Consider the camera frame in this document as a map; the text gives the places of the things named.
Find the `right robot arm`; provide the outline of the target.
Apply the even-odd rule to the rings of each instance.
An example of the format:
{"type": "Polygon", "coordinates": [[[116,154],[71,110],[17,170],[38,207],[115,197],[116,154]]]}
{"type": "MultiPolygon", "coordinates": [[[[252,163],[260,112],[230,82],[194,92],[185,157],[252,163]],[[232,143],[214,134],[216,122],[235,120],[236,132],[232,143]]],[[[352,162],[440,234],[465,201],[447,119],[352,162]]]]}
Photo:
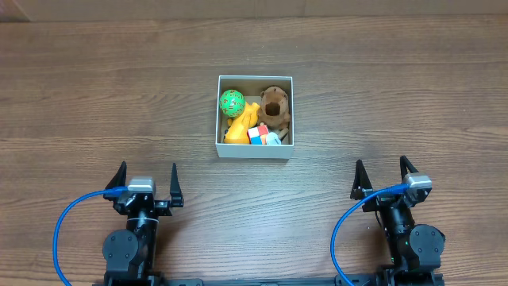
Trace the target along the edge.
{"type": "Polygon", "coordinates": [[[391,254],[391,263],[374,274],[349,277],[354,285],[443,285],[441,266],[445,235],[436,227],[417,224],[411,208],[424,202],[432,190],[432,181],[405,157],[400,157],[402,193],[377,195],[362,205],[362,211],[375,213],[383,228],[391,254]]]}

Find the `colourful puzzle cube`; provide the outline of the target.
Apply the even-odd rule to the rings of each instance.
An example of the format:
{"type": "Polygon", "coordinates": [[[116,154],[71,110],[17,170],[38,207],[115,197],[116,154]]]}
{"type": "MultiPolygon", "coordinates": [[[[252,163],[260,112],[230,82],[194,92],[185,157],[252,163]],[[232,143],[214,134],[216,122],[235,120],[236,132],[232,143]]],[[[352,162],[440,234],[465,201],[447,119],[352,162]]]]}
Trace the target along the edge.
{"type": "Polygon", "coordinates": [[[265,125],[248,129],[248,138],[251,145],[266,145],[269,129],[265,125]]]}

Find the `green patterned ball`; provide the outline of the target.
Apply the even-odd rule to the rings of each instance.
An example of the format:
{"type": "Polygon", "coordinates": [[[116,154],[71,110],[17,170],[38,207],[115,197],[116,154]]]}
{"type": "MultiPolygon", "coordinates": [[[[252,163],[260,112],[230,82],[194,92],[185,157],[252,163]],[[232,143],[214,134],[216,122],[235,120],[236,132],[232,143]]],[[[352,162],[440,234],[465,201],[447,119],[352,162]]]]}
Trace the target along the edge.
{"type": "Polygon", "coordinates": [[[245,103],[243,94],[234,89],[224,91],[219,98],[219,107],[229,118],[240,116],[244,112],[245,103]]]}

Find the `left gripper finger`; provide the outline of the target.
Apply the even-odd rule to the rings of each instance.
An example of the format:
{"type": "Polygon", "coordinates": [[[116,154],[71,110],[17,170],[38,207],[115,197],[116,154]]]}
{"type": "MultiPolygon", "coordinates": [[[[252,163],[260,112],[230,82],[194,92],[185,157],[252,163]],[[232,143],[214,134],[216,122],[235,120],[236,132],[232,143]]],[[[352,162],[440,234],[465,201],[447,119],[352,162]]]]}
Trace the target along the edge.
{"type": "Polygon", "coordinates": [[[113,178],[109,181],[109,183],[105,186],[105,193],[102,195],[106,200],[117,200],[123,192],[127,190],[126,187],[126,174],[127,174],[127,164],[125,161],[122,161],[119,169],[113,176],[113,178]]]}
{"type": "Polygon", "coordinates": [[[179,185],[176,163],[172,165],[171,169],[170,196],[170,207],[184,206],[184,198],[181,187],[179,185]]]}

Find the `yellow rubber dolphin toy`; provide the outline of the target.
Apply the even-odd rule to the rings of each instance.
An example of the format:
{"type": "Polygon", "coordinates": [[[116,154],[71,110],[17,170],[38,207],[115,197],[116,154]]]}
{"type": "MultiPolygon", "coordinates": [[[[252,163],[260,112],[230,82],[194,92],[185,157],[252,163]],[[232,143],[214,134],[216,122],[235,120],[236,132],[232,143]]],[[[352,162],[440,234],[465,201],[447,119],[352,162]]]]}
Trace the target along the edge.
{"type": "Polygon", "coordinates": [[[226,144],[248,145],[250,139],[248,130],[258,122],[258,110],[260,105],[246,103],[244,112],[237,118],[228,119],[228,129],[225,131],[223,140],[226,144]]]}

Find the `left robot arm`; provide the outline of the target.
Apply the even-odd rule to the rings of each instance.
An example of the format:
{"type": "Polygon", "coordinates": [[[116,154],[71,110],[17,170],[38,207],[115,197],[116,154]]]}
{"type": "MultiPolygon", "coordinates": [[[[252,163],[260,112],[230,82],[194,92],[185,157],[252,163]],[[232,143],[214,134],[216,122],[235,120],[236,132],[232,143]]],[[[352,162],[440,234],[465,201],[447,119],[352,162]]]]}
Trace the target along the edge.
{"type": "Polygon", "coordinates": [[[149,176],[126,180],[123,162],[106,185],[111,194],[103,198],[113,209],[127,217],[124,229],[110,233],[103,243],[106,260],[105,285],[168,285],[164,275],[154,270],[159,218],[170,216],[171,210],[184,205],[177,167],[171,168],[170,198],[156,199],[156,183],[149,176]]]}

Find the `white round wooden-handled tool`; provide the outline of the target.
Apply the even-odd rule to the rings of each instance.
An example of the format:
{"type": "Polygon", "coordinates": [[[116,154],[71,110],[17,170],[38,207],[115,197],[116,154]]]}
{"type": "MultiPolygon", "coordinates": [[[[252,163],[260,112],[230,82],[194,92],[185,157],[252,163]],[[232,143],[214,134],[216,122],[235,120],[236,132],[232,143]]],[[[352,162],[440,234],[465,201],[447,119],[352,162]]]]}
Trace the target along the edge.
{"type": "Polygon", "coordinates": [[[265,137],[266,144],[267,145],[281,145],[282,140],[285,138],[285,136],[288,134],[288,132],[289,132],[288,128],[277,130],[276,132],[269,132],[265,137]]]}

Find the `brown capybara plush toy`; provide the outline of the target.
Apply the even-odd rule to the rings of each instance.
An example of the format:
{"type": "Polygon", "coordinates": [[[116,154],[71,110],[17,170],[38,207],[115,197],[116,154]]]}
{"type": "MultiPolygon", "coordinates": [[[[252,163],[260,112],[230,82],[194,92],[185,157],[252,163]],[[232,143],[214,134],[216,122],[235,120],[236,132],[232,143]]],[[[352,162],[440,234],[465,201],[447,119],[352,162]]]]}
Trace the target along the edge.
{"type": "Polygon", "coordinates": [[[258,123],[265,124],[269,129],[285,129],[289,127],[291,115],[289,98],[280,87],[269,87],[260,94],[261,104],[257,111],[258,123]]]}

